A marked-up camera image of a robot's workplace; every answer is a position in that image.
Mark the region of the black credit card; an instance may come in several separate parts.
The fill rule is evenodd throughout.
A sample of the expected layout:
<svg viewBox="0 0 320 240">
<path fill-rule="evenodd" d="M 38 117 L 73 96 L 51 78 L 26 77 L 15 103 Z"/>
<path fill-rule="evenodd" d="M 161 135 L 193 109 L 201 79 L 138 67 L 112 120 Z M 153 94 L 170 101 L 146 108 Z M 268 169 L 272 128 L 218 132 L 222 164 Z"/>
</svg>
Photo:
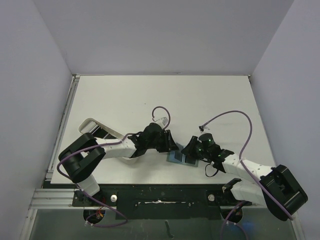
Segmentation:
<svg viewBox="0 0 320 240">
<path fill-rule="evenodd" d="M 181 164 L 183 162 L 183 155 L 180 151 L 174 152 L 173 160 L 175 163 Z"/>
<path fill-rule="evenodd" d="M 198 166 L 198 161 L 189 156 L 185 156 L 184 163 L 188 166 Z"/>
</svg>

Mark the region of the green card holder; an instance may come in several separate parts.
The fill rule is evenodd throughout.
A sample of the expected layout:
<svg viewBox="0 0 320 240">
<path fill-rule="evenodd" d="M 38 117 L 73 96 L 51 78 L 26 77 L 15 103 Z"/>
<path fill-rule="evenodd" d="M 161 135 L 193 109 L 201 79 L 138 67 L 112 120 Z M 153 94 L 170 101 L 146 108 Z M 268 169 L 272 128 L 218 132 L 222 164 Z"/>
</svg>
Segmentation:
<svg viewBox="0 0 320 240">
<path fill-rule="evenodd" d="M 180 144 L 177 144 L 177 146 L 179 147 L 179 150 L 177 150 L 177 151 L 179 151 L 179 152 L 181 152 L 181 150 L 184 148 L 184 146 L 183 145 L 180 145 Z M 166 158 L 166 161 L 167 162 L 169 162 L 169 163 L 173 163 L 173 164 L 179 164 L 179 165 L 184 165 L 184 166 L 188 166 L 188 167 L 195 167 L 195 168 L 197 168 L 198 167 L 198 165 L 199 165 L 199 161 L 198 161 L 198 165 L 197 166 L 192 166 L 192 165 L 186 165 L 184 162 L 185 162 L 185 155 L 184 154 L 182 154 L 182 163 L 176 163 L 176 162 L 174 162 L 174 152 L 175 151 L 171 151 L 171 152 L 168 152 L 167 153 L 167 158 Z"/>
</svg>

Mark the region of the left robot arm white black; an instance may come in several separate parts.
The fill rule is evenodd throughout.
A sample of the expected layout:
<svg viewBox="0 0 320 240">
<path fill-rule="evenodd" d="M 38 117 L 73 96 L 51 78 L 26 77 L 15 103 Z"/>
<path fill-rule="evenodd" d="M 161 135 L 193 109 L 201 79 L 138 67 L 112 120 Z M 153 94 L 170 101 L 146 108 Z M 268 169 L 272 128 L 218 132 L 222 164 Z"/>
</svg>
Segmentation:
<svg viewBox="0 0 320 240">
<path fill-rule="evenodd" d="M 127 133 L 118 139 L 94 137 L 84 133 L 58 156 L 56 170 L 71 180 L 84 193 L 84 200 L 95 206 L 100 203 L 102 193 L 93 172 L 104 159 L 135 159 L 148 150 L 169 153 L 179 150 L 171 131 L 163 124 L 150 123 L 143 131 Z"/>
</svg>

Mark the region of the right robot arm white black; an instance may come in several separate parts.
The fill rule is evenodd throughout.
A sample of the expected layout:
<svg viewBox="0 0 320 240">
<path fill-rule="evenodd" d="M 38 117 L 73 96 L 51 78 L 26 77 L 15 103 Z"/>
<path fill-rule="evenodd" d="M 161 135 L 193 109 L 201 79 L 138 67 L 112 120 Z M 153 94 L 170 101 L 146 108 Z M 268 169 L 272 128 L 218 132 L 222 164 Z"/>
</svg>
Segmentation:
<svg viewBox="0 0 320 240">
<path fill-rule="evenodd" d="M 240 159 L 233 151 L 216 144 L 210 133 L 193 136 L 181 152 L 235 176 L 222 187 L 222 197 L 227 204 L 246 201 L 261 205 L 279 220 L 286 221 L 308 201 L 306 192 L 286 166 L 267 166 Z"/>
</svg>

